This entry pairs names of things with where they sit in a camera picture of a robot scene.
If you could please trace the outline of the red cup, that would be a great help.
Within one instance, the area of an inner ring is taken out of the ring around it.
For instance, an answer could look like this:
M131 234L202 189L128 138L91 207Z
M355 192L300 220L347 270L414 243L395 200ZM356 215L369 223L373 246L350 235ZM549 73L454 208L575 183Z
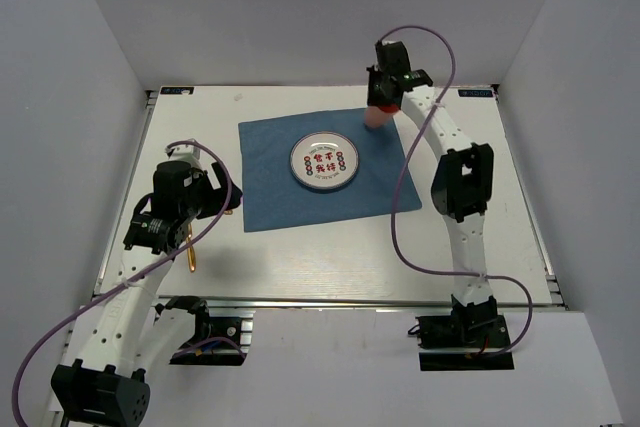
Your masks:
M400 108L397 105L368 105L364 113L364 124L369 129L380 128L390 122L399 112Z

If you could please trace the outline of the gold knife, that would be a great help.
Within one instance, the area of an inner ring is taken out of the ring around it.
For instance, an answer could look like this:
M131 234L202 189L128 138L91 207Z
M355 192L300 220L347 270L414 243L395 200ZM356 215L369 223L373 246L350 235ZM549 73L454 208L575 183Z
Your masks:
M193 233L192 231L189 231L188 235L187 235L187 239L186 242L189 244L186 253L187 253L187 262L188 262L188 268L189 268L189 272L190 273L195 273L196 269L197 269L197 258L196 258L196 253L195 253L195 249L193 247Z

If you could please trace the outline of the blue cloth napkin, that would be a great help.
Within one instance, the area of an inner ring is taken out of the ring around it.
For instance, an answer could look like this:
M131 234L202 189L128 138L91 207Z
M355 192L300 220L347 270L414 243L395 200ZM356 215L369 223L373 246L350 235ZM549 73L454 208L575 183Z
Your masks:
M244 230L259 232L388 215L405 154L396 124L371 130L362 108L242 122L238 125ZM359 154L354 180L334 191L299 182L290 166L297 141L334 132L353 142Z

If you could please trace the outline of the round plate with red characters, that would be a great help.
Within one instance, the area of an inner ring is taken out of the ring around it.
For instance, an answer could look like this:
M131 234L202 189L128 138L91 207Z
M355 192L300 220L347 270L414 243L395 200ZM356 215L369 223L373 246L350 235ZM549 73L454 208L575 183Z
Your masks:
M301 137L292 147L289 167L294 179L313 191L336 191L357 175L360 156L342 134L321 131Z

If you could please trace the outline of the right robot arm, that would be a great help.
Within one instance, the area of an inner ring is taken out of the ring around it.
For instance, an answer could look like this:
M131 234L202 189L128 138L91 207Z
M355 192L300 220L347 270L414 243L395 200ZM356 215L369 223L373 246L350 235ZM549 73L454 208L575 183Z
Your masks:
M482 238L493 188L493 149L472 141L433 98L433 81L424 70L411 68L403 43L379 41L375 51L376 63L367 69L364 124L377 129L401 112L419 128L419 137L436 157L430 195L449 234L454 273L451 331L459 343L475 345L497 319Z

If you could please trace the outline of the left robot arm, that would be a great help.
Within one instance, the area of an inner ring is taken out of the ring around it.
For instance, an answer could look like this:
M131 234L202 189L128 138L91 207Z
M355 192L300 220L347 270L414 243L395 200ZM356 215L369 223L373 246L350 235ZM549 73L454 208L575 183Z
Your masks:
M157 300L158 289L189 239L193 221L221 215L242 193L219 163L204 170L188 156L157 165L153 190L135 205L124 236L118 292L103 300L97 325L51 387L66 417L93 426L138 426L150 382L171 359L216 343L209 309L197 296Z

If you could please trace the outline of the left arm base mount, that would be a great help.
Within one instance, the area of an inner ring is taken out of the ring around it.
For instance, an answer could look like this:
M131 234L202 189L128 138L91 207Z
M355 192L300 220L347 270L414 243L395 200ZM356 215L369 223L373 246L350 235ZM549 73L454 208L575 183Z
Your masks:
M244 364L253 333L252 311L215 309L209 317L208 337L191 340L170 360L176 366L239 367Z

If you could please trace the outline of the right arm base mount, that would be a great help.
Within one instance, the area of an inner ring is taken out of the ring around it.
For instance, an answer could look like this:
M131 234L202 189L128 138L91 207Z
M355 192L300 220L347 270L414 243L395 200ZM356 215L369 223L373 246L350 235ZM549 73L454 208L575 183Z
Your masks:
M449 315L421 316L407 334L418 342L423 372L510 371L515 368L510 352L494 353L510 344L505 319L499 315L493 326L473 333L469 339Z

